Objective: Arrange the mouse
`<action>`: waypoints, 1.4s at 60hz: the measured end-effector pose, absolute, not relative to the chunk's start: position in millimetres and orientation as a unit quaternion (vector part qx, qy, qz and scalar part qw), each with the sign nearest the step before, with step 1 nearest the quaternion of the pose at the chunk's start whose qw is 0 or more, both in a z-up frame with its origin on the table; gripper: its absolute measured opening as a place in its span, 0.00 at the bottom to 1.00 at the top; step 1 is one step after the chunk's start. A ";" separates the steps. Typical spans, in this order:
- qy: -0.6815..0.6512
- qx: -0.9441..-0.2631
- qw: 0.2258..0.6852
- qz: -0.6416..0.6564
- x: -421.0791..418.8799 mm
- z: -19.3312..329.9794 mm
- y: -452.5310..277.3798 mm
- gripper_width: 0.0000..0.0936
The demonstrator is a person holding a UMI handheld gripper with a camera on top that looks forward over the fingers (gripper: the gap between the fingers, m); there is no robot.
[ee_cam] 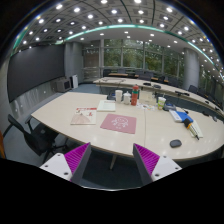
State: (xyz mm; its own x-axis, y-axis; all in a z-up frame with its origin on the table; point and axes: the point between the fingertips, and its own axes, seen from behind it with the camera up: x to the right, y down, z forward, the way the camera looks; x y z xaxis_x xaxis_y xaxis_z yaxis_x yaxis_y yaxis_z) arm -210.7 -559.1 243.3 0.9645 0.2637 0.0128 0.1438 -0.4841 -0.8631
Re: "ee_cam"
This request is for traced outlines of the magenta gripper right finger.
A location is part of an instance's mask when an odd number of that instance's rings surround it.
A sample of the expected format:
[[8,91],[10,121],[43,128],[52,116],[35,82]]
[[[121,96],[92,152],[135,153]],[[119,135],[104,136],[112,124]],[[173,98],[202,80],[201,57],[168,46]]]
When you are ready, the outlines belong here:
[[133,155],[144,185],[181,170],[168,156],[159,156],[138,144],[133,144]]

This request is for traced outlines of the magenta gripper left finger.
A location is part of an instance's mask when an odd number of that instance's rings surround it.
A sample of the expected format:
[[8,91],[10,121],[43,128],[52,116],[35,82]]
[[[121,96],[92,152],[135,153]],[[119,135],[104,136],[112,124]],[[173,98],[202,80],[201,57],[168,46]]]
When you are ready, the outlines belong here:
[[79,185],[90,154],[91,144],[86,143],[66,154],[55,154],[41,169]]

